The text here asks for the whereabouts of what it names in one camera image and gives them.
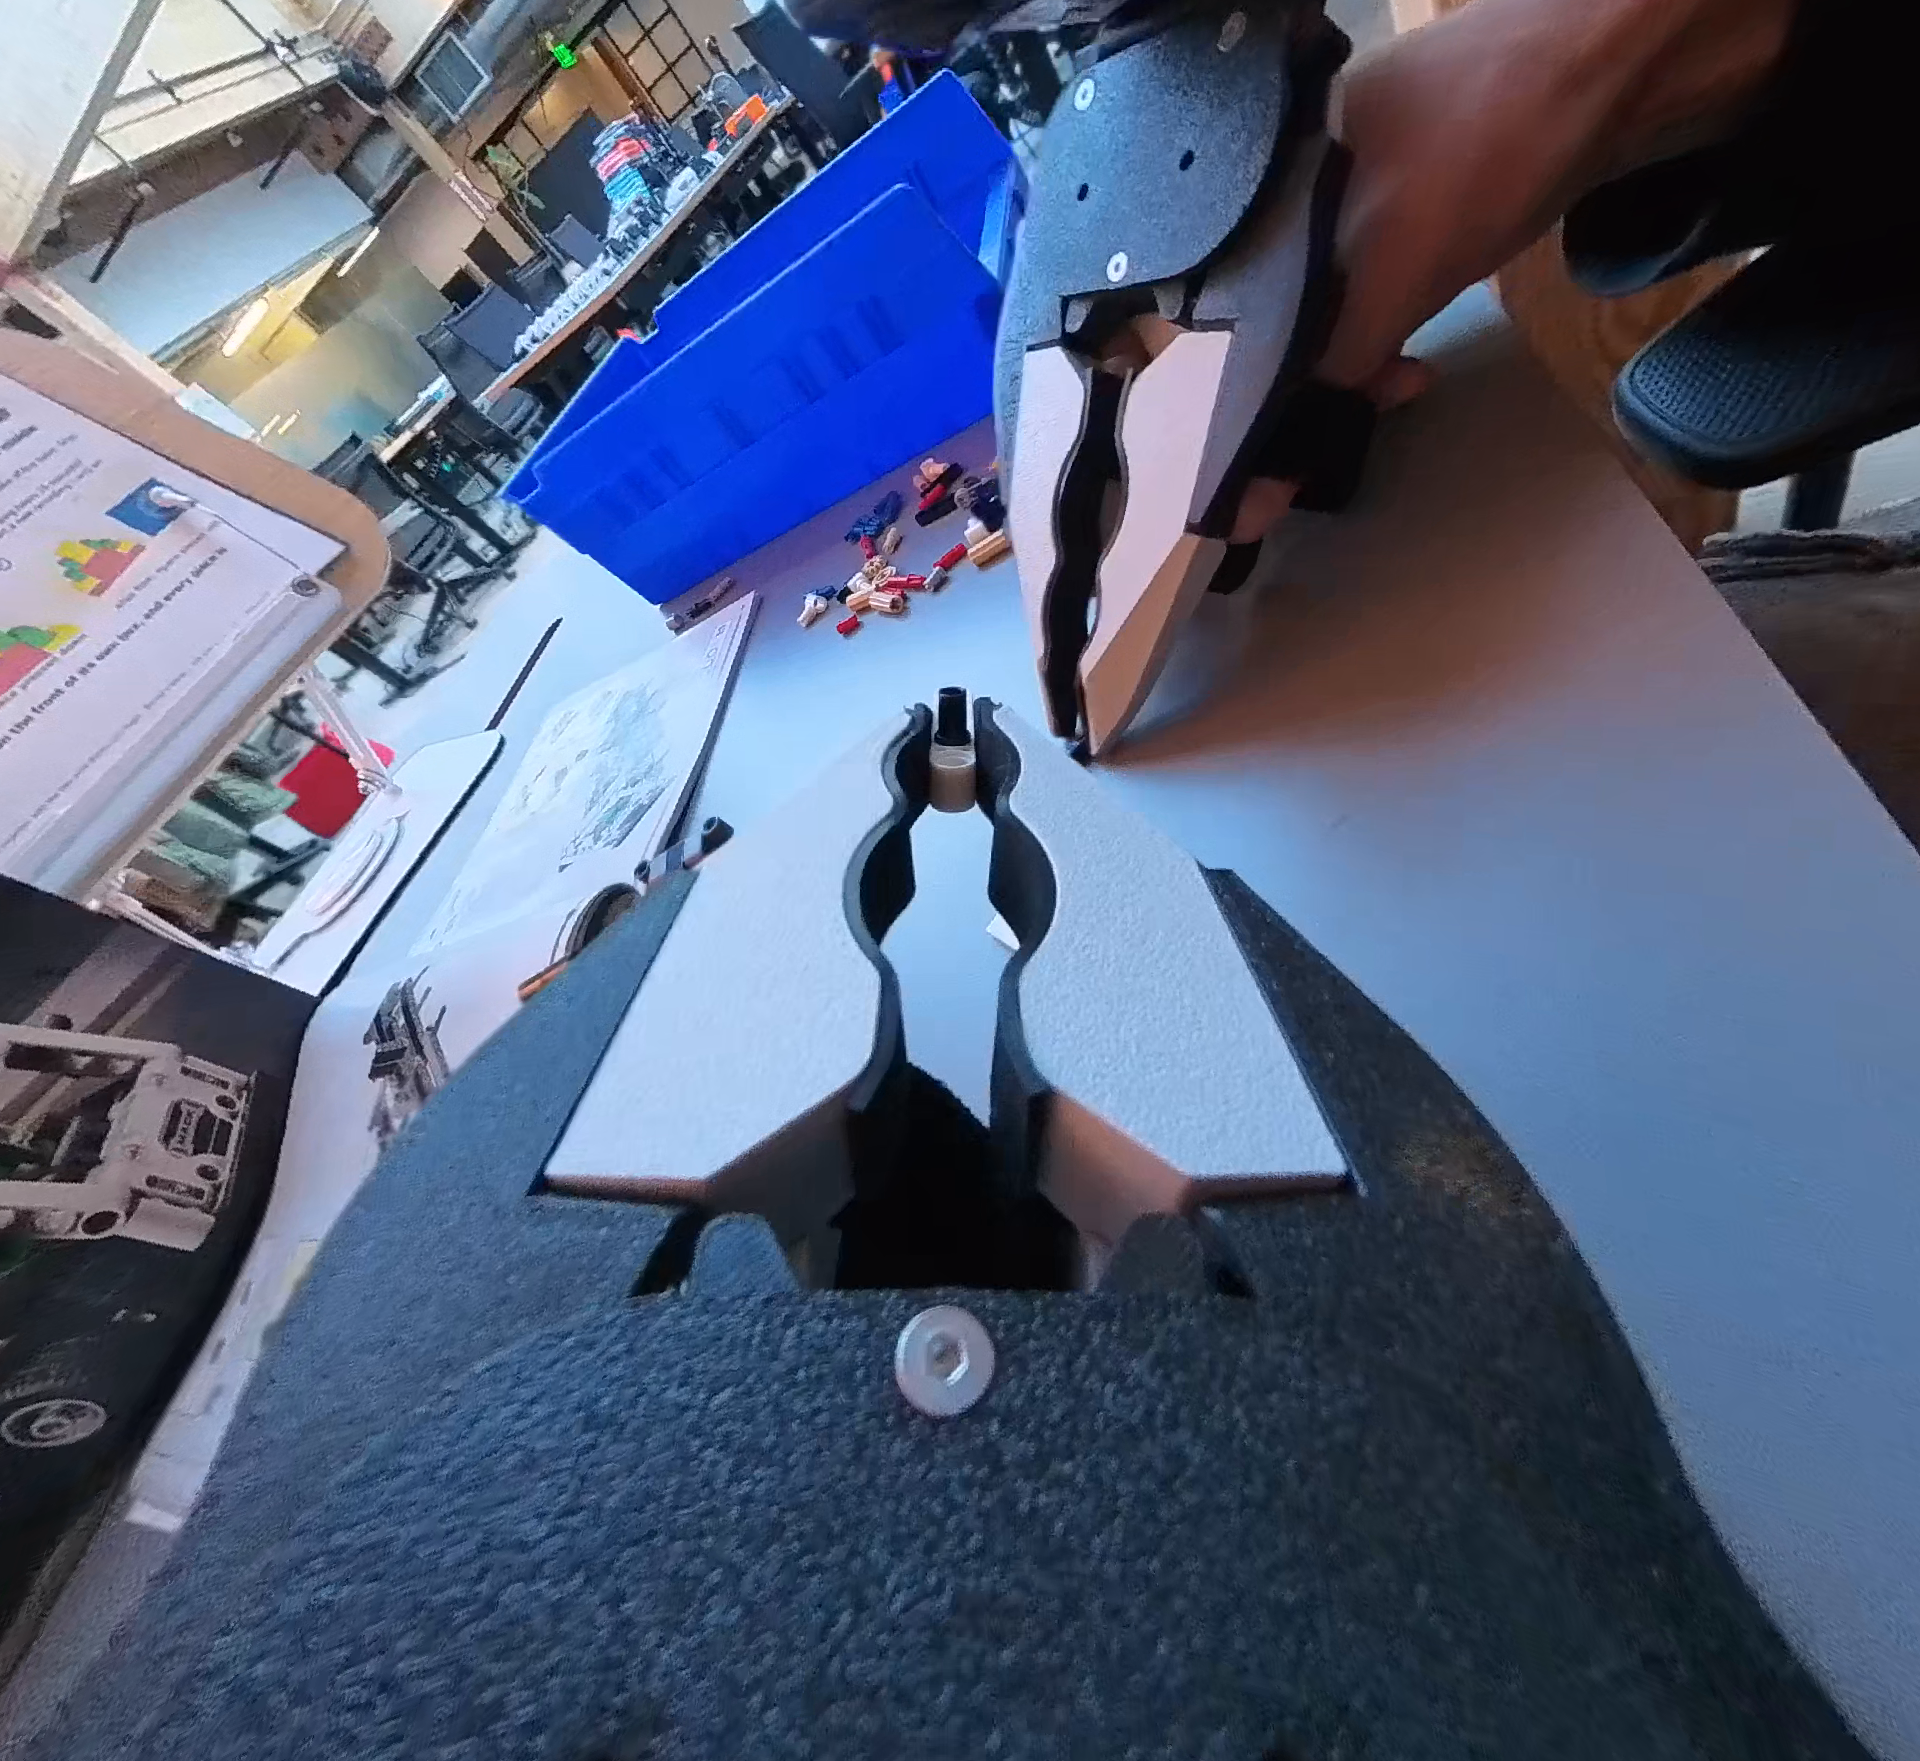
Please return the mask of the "person's right forearm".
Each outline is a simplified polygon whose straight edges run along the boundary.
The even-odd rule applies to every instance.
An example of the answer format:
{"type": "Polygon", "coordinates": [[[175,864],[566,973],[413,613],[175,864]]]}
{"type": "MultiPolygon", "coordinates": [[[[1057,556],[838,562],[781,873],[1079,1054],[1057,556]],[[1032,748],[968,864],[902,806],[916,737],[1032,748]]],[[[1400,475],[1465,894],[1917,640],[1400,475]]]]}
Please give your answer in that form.
{"type": "Polygon", "coordinates": [[[1523,0],[1538,131],[1558,140],[1545,215],[1641,164],[1715,140],[1755,104],[1787,49],[1797,0],[1523,0]]]}

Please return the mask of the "white stand base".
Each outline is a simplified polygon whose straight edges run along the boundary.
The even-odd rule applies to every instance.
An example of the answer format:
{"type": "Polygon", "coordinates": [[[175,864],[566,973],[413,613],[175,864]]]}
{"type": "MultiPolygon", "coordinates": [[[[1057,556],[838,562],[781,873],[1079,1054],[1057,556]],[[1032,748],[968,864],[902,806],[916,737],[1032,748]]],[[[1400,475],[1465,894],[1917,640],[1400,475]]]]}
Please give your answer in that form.
{"type": "Polygon", "coordinates": [[[310,881],[256,949],[256,973],[323,996],[413,881],[468,791],[494,773],[505,729],[431,740],[392,769],[328,842],[310,881]]]}

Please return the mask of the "white instruction pages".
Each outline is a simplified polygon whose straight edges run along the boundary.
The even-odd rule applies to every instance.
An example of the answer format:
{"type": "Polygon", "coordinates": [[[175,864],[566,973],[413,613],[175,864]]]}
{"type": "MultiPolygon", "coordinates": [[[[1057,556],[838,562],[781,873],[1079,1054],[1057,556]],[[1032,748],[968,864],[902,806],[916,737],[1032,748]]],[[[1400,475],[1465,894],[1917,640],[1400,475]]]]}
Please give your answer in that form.
{"type": "Polygon", "coordinates": [[[409,955],[397,973],[379,967],[321,1003],[300,1044],[280,1162],[256,1245],[132,1467],[122,1517],[138,1534],[171,1537],[188,1524],[272,1325],[397,1132],[644,894],[644,873],[622,873],[566,911],[530,911],[409,955]]]}

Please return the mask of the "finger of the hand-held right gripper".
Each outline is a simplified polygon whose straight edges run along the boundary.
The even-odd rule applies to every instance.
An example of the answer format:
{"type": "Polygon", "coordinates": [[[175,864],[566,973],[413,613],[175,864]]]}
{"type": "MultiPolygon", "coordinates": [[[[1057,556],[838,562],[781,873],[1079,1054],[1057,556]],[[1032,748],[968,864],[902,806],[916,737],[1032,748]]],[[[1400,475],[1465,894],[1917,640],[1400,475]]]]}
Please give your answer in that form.
{"type": "Polygon", "coordinates": [[[1118,407],[1118,524],[1092,575],[1092,634],[1079,661],[1087,757],[1109,757],[1154,690],[1166,655],[1208,599],[1226,539],[1197,531],[1219,491],[1213,403],[1234,332],[1186,332],[1144,315],[1144,364],[1118,407]]]}
{"type": "Polygon", "coordinates": [[[1127,381],[1069,345],[1024,357],[1009,531],[1045,726],[1069,747],[1092,740],[1087,669],[1109,509],[1124,497],[1118,420],[1127,381]]]}

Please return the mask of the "pile of small lego pieces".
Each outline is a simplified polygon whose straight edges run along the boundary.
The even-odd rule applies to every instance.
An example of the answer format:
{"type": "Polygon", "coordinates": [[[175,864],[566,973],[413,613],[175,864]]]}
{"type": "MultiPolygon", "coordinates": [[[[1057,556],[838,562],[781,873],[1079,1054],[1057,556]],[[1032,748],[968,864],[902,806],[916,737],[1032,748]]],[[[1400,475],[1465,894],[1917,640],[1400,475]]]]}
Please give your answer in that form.
{"type": "Polygon", "coordinates": [[[924,455],[849,526],[849,552],[850,570],[838,582],[803,591],[801,630],[854,635],[876,622],[907,622],[964,575],[1009,567],[1014,541],[998,455],[924,455]]]}

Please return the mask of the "long cluttered work desk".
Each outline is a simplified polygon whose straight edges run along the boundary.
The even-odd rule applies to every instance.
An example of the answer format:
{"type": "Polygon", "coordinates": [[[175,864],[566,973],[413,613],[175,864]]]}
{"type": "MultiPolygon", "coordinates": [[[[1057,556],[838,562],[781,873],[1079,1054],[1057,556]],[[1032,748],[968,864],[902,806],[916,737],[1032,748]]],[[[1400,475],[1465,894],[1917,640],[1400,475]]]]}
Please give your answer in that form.
{"type": "Polygon", "coordinates": [[[566,285],[566,294],[543,307],[530,323],[530,347],[516,357],[507,370],[500,370],[490,388],[481,388],[473,397],[447,393],[435,407],[425,407],[419,416],[409,416],[393,439],[379,444],[386,462],[397,462],[406,449],[431,439],[453,407],[490,407],[507,397],[530,377],[543,377],[547,364],[564,359],[579,338],[587,338],[592,327],[605,327],[605,315],[626,303],[629,294],[638,294],[639,280],[656,273],[659,260],[680,246],[685,234],[690,234],[709,211],[724,211],[724,200],[754,176],[754,169],[765,160],[763,150],[781,137],[781,124],[801,111],[801,100],[781,91],[772,98],[749,98],[746,100],[746,124],[743,137],[724,146],[709,170],[686,189],[686,196],[659,215],[659,224],[639,234],[639,238],[616,238],[615,252],[598,258],[583,276],[566,285]]]}

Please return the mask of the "red container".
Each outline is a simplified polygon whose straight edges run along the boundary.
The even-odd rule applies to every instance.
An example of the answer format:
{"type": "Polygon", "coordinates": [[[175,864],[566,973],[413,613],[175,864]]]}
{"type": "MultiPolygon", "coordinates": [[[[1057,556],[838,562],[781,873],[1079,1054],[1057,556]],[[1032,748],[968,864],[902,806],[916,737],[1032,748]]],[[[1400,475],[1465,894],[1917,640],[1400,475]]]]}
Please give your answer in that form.
{"type": "Polygon", "coordinates": [[[291,795],[287,817],[321,838],[336,838],[352,817],[365,809],[360,773],[339,740],[323,729],[280,778],[278,787],[291,795]]]}

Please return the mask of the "open lego instruction booklet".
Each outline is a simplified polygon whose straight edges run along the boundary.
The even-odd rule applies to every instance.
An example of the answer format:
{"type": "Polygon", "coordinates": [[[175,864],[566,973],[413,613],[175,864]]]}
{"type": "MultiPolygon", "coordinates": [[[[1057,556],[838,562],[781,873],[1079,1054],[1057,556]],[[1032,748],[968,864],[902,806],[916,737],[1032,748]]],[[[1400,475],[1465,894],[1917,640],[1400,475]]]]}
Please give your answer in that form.
{"type": "Polygon", "coordinates": [[[759,603],[733,599],[543,717],[413,955],[574,911],[668,842],[699,791],[759,603]]]}

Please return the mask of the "thin black rod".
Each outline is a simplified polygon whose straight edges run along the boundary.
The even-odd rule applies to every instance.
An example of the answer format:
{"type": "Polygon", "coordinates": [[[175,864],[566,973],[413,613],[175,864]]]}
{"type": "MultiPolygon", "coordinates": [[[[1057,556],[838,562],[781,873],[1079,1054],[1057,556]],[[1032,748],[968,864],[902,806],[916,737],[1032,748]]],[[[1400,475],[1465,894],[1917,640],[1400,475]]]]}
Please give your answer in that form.
{"type": "Polygon", "coordinates": [[[543,655],[552,651],[556,635],[564,634],[564,622],[552,622],[543,634],[540,634],[540,643],[530,643],[526,661],[516,669],[516,681],[507,683],[507,690],[497,699],[484,729],[505,729],[521,690],[526,688],[526,681],[540,671],[543,655]]]}

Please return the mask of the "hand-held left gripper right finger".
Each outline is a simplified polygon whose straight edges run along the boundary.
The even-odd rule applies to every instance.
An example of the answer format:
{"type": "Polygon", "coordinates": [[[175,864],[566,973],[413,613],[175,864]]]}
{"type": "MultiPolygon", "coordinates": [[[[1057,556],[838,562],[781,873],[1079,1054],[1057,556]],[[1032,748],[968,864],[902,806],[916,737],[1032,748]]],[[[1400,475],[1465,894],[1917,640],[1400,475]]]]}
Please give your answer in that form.
{"type": "Polygon", "coordinates": [[[1024,1260],[1253,1283],[1219,1216],[1327,1199],[1346,1153],[1213,873],[1011,703],[971,703],[971,748],[1011,933],[989,1141],[1024,1260]]]}

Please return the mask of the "dark sleeve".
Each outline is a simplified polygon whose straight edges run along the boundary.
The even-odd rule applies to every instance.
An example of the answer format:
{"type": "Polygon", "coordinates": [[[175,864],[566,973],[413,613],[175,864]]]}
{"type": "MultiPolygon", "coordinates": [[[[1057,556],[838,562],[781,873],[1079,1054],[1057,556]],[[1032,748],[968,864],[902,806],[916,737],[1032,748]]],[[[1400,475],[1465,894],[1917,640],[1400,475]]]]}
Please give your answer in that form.
{"type": "Polygon", "coordinates": [[[1560,224],[1597,295],[1780,241],[1893,238],[1917,238],[1917,0],[1797,0],[1731,137],[1589,193],[1560,224]]]}

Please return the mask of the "person's right hand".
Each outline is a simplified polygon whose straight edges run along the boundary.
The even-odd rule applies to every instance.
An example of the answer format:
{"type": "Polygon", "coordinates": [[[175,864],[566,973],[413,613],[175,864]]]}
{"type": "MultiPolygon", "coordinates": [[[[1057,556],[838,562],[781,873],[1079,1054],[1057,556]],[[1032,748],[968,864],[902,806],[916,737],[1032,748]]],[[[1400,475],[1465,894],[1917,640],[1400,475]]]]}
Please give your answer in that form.
{"type": "Polygon", "coordinates": [[[1420,393],[1411,336],[1633,153],[1645,26],[1637,0],[1467,0],[1343,79],[1343,294],[1318,381],[1369,410],[1420,393]]]}

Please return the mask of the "wooden display board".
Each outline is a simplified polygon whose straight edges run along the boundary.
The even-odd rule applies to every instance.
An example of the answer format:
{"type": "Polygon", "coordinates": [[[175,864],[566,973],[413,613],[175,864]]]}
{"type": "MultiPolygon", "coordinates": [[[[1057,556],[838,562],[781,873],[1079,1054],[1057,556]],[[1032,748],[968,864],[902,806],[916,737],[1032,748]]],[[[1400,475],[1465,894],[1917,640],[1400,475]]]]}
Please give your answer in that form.
{"type": "Polygon", "coordinates": [[[352,491],[197,416],[162,388],[125,366],[106,366],[72,345],[7,327],[4,375],[347,547],[339,562],[323,567],[323,578],[345,595],[345,613],[323,623],[323,634],[296,655],[292,671],[248,716],[244,729],[203,767],[203,773],[188,787],[181,787],[171,806],[162,809],[158,824],[141,838],[132,838],[132,846],[125,846],[96,888],[86,888],[83,894],[62,894],[86,903],[125,869],[125,864],[171,813],[181,813],[181,806],[207,780],[207,773],[236,748],[236,740],[244,740],[259,726],[272,699],[360,622],[360,613],[386,586],[392,547],[374,510],[369,510],[352,491]]]}

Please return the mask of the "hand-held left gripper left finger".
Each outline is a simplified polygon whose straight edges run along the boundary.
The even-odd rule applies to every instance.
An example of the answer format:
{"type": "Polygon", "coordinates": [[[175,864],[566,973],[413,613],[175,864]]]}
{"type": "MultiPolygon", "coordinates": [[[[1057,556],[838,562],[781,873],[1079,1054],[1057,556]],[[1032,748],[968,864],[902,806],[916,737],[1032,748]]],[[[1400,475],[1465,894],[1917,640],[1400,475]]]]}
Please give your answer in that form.
{"type": "Polygon", "coordinates": [[[923,708],[709,856],[543,1162],[564,1199],[749,1216],[845,1283],[864,1117],[907,1063],[923,708]]]}

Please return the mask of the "black truck picture booklet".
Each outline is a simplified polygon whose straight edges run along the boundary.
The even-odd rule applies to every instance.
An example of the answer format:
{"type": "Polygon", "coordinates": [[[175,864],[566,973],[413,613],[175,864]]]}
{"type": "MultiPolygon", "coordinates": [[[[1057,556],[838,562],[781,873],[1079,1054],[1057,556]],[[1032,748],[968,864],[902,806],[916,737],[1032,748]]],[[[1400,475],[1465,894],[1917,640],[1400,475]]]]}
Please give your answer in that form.
{"type": "Polygon", "coordinates": [[[215,1331],[315,1009],[4,877],[4,1636],[215,1331]]]}

